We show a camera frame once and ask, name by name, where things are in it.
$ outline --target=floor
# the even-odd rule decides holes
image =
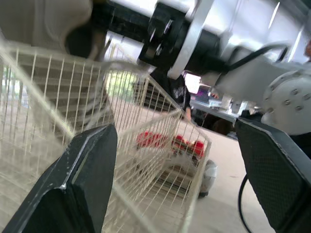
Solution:
[[[215,186],[209,196],[198,200],[189,232],[243,233],[237,200],[245,168],[237,141],[204,131],[212,140],[210,158],[218,165]],[[254,233],[273,233],[249,183],[246,184],[242,208]]]

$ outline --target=white wire mesh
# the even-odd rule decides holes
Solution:
[[[119,138],[103,232],[187,229],[210,142],[180,120],[182,111],[149,75],[128,63],[96,63],[22,45],[0,52],[0,230],[74,135],[108,123]],[[115,45],[107,56],[131,60]],[[147,135],[150,145],[138,148],[137,138],[146,132],[160,137]],[[168,166],[172,142],[181,144],[176,135],[202,141],[204,156]],[[186,150],[194,155],[190,144],[175,148]]]

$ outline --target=metal bracket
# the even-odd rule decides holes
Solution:
[[[196,44],[201,35],[205,20],[212,7],[214,0],[198,0],[193,10],[193,20],[189,27],[186,39],[180,50],[180,53],[173,65],[168,72],[168,76],[172,79],[177,79],[180,74],[184,71],[192,53],[195,49]]]

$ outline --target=black cable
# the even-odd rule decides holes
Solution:
[[[239,190],[239,197],[238,197],[238,210],[239,210],[239,216],[240,216],[240,219],[241,219],[241,222],[243,224],[243,226],[245,227],[246,231],[248,233],[252,233],[252,231],[249,229],[245,219],[244,219],[244,215],[243,215],[243,212],[242,212],[242,194],[243,194],[243,190],[245,188],[245,184],[248,180],[248,177],[247,175],[245,175],[242,183],[241,183],[241,186],[240,186],[240,190]]]
[[[232,70],[234,70],[234,69],[237,69],[237,68],[239,68],[239,67],[245,65],[246,63],[248,63],[248,62],[254,60],[255,58],[257,58],[257,57],[259,57],[259,56],[265,54],[266,52],[268,52],[268,51],[270,51],[270,50],[282,49],[282,48],[284,48],[283,53],[281,54],[281,56],[280,56],[279,59],[278,59],[278,61],[281,61],[281,60],[285,57],[285,55],[286,55],[286,53],[287,53],[287,51],[288,51],[288,49],[286,49],[286,48],[288,48],[288,46],[287,46],[287,45],[283,45],[283,44],[279,44],[279,45],[268,45],[268,46],[265,46],[265,47],[263,47],[263,48],[261,48],[261,49],[255,51],[255,52],[251,53],[250,55],[248,55],[248,56],[242,58],[241,60],[237,61],[236,63],[230,65],[230,66],[229,66],[229,70],[232,71]]]

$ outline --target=red item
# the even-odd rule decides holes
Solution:
[[[204,156],[204,143],[201,141],[195,141],[192,146],[194,153],[199,155],[200,157]]]
[[[144,132],[137,136],[136,142],[139,147],[164,147],[165,141],[167,137],[159,134],[159,133],[152,133],[152,132]],[[179,148],[186,150],[187,147],[194,151],[194,153],[200,157],[204,155],[204,143],[201,141],[195,141],[193,144],[189,144],[183,136],[177,135],[173,142]]]
[[[144,132],[137,136],[136,142],[139,147],[164,147],[167,137],[159,133]]]

